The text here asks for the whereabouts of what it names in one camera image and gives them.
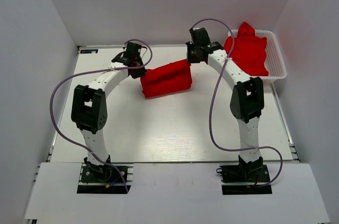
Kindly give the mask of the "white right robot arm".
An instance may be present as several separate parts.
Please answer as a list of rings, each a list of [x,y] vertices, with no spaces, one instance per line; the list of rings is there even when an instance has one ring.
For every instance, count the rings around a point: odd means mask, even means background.
[[[209,109],[209,134],[212,143],[218,149],[227,152],[238,152],[240,177],[251,181],[258,175],[258,168],[263,166],[258,143],[258,124],[264,108],[263,81],[252,77],[243,71],[233,60],[235,36],[231,32],[231,48],[226,51],[219,42],[211,42],[205,28],[190,28],[191,40],[187,45],[187,60],[189,63],[205,62],[219,73],[212,94]],[[228,149],[219,146],[212,131],[212,111],[216,93],[221,80],[225,80],[233,90],[229,108],[239,126],[239,149]]]

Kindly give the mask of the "red t shirt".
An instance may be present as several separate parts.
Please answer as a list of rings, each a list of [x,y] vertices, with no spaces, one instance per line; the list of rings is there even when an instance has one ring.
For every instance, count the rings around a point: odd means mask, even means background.
[[[141,76],[146,99],[185,91],[191,88],[191,64],[186,59],[149,69]]]

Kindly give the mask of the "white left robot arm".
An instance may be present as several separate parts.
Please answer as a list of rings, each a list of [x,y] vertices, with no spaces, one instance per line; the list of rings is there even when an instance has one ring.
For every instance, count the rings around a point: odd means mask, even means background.
[[[107,181],[112,175],[103,128],[108,120],[106,99],[123,80],[131,77],[139,78],[147,70],[141,58],[140,44],[128,42],[123,52],[116,55],[108,71],[87,85],[77,85],[74,89],[71,120],[80,130],[85,146],[89,149],[85,163],[94,167],[94,175],[100,181]]]

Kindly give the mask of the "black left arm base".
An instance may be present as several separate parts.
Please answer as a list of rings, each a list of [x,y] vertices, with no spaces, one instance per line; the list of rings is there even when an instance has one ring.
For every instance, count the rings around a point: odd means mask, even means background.
[[[119,172],[108,167],[104,173],[96,172],[82,163],[77,194],[127,194]]]

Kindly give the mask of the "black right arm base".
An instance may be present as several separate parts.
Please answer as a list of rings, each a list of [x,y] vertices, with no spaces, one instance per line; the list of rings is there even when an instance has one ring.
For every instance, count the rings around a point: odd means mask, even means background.
[[[238,165],[221,165],[216,169],[221,176],[223,195],[269,195],[272,194],[271,185],[263,186],[270,181],[266,165],[246,174]]]

